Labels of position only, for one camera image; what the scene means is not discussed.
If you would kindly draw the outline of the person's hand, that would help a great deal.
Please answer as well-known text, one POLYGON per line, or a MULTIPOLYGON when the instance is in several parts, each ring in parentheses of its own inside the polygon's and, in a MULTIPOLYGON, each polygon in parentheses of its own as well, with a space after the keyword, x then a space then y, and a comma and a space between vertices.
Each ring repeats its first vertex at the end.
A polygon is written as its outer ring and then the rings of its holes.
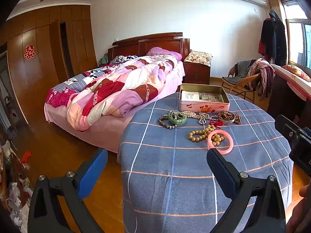
POLYGON ((286 232, 311 232, 310 231, 310 184, 299 190, 303 198, 293 209, 291 218, 286 225, 286 232))

